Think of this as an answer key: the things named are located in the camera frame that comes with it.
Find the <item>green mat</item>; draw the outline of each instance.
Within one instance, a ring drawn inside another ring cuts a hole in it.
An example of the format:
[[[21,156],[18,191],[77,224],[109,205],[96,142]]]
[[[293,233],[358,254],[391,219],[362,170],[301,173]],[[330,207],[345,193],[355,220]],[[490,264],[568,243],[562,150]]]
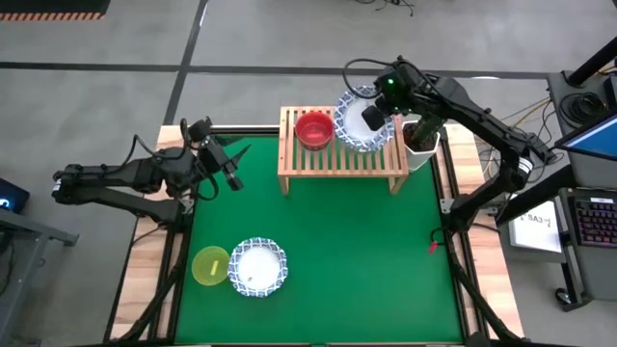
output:
[[[255,137],[228,147],[233,154],[252,145],[237,172],[244,189],[231,192],[219,176],[219,197],[197,204],[175,342],[460,342],[445,251],[428,254],[428,234],[440,225],[430,166],[397,196],[385,178],[296,178],[285,198],[278,143]],[[254,236],[287,254],[279,290],[247,298],[229,280],[195,281],[199,250],[231,253]]]

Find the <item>backlit keyboard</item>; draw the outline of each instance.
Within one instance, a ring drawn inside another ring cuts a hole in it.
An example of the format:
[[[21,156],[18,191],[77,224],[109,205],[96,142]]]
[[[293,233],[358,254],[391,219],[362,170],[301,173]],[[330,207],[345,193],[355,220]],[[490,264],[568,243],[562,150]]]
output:
[[[582,245],[617,248],[617,204],[577,200],[578,232]]]

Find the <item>wooden slatted shelf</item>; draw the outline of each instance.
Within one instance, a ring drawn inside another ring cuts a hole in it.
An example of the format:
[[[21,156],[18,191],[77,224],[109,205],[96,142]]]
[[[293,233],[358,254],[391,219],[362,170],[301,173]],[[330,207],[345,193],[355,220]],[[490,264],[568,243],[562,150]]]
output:
[[[324,149],[310,151],[300,145],[294,132],[298,118],[310,111],[333,118],[335,108],[281,107],[279,183],[284,195],[289,194],[289,178],[292,177],[383,177],[389,181],[390,192],[398,193],[409,175],[400,116],[394,117],[394,139],[378,151],[359,153],[336,138]]]

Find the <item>white plate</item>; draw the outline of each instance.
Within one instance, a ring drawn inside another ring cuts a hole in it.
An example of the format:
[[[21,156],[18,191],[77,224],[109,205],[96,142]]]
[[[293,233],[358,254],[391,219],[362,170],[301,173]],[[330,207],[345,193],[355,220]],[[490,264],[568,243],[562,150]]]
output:
[[[362,95],[374,95],[375,87],[358,86],[354,90]],[[385,119],[386,123],[377,130],[371,130],[362,111],[374,105],[372,99],[363,99],[347,91],[336,102],[335,134],[348,147],[359,151],[369,152],[381,148],[394,137],[394,120]]]
[[[228,277],[240,294],[267,297],[279,289],[287,277],[287,256],[276,242],[252,237],[233,249]]]

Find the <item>wooden table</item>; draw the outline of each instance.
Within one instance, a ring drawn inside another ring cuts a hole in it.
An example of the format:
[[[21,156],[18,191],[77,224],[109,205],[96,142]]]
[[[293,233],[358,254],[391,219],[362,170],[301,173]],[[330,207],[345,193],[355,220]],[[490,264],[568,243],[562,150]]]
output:
[[[471,193],[484,183],[484,175],[482,174],[473,134],[458,124],[447,125],[446,129],[449,151],[451,152],[458,182],[458,190],[461,194]],[[157,148],[172,146],[182,146],[179,127],[161,127]],[[448,184],[444,158],[445,155],[441,148],[437,153],[437,159],[440,167],[443,194],[448,198],[452,195],[452,189]],[[153,200],[166,199],[167,196],[164,190],[165,188],[163,187],[160,193],[150,195],[148,198]],[[492,227],[495,226],[493,218],[488,216],[478,215],[476,222]],[[156,228],[156,225],[149,218],[140,219],[136,225],[134,237],[137,238],[154,228]],[[122,336],[135,320],[139,318],[144,308],[152,299],[158,281],[165,235],[166,232],[163,230],[154,232],[136,244],[128,255],[123,281],[120,284],[118,306],[114,312],[113,324],[110,326],[109,336],[111,338]],[[182,235],[175,236],[172,262],[176,259],[181,238]],[[464,264],[465,260],[459,235],[455,236],[454,242],[459,260]],[[482,295],[487,299],[505,325],[516,335],[523,336],[523,328],[498,235],[494,231],[482,227],[473,227],[469,231],[469,243]],[[462,290],[464,292],[469,331],[475,332],[478,330],[478,327],[475,323],[473,305],[470,297],[465,293],[465,289]],[[158,335],[161,337],[165,335],[169,324],[171,294],[170,292],[163,305],[159,321]]]

